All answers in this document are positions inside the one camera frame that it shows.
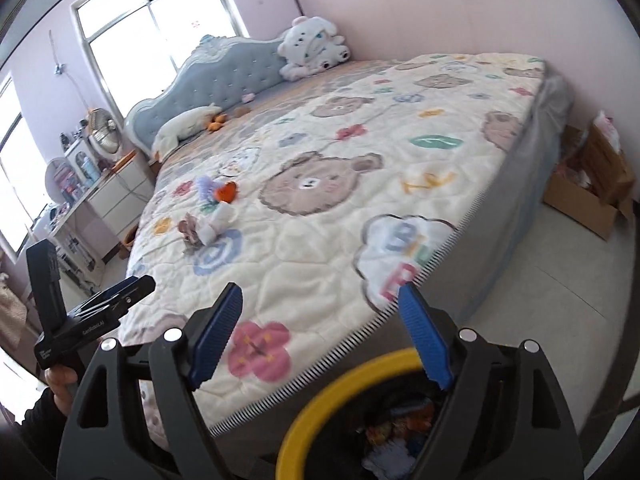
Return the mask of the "left hand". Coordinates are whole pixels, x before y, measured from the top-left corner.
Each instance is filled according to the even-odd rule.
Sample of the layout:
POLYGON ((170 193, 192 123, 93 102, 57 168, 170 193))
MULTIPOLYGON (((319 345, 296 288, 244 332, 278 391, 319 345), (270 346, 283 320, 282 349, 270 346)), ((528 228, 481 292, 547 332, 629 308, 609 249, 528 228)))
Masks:
POLYGON ((70 387, 77 384, 76 372, 67 366, 55 365, 44 372, 44 377, 56 407, 64 416, 68 416, 74 402, 70 387))

